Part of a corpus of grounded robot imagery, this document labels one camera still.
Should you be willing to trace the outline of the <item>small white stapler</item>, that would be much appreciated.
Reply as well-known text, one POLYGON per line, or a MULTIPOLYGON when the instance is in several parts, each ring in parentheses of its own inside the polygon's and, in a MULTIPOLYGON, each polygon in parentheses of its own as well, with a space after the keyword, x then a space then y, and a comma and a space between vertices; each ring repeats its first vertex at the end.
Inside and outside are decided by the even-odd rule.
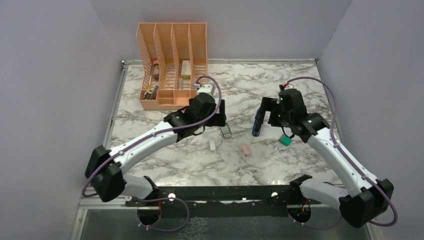
POLYGON ((215 143, 214 139, 209 140, 209 150, 210 150, 211 153, 216 152, 216 143, 215 143))

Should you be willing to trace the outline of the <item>blue stapler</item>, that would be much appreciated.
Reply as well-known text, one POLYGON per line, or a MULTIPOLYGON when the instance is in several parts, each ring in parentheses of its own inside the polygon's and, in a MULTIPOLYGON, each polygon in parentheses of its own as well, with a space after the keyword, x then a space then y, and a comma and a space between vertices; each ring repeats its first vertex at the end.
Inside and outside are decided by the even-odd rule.
POLYGON ((265 117, 265 113, 261 110, 261 108, 258 108, 256 111, 256 115, 254 117, 253 127, 251 134, 254 137, 258 137, 260 135, 260 130, 263 124, 263 120, 265 117))

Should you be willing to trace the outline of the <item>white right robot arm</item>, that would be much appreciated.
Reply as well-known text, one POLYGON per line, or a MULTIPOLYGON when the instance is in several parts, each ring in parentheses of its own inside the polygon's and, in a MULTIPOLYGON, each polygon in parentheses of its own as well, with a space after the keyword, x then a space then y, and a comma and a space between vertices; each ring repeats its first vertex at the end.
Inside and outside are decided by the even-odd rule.
POLYGON ((315 200, 340 212, 352 227, 360 228, 384 213, 394 191, 388 180, 380 180, 362 166, 334 135, 329 123, 317 112, 309 113, 303 96, 295 88, 282 88, 277 98, 263 97, 256 112, 252 135, 257 137, 266 112, 268 124, 289 128, 313 148, 339 177, 344 187, 320 182, 303 175, 290 182, 289 199, 300 204, 315 200))

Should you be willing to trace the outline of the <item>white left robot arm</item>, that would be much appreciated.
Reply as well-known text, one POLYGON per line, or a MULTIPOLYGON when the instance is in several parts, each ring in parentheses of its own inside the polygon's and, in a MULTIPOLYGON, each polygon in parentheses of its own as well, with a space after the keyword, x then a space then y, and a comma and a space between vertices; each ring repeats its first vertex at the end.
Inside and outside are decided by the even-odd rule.
POLYGON ((111 149, 96 147, 84 175, 103 202, 115 199, 125 190, 138 188, 138 199, 144 205, 152 205, 157 200, 154 183, 148 177, 130 181, 124 175, 158 150, 197 135, 198 129, 223 127, 226 121, 225 101, 216 102, 211 95, 200 93, 189 100, 188 106, 170 112, 155 127, 133 140, 111 149))

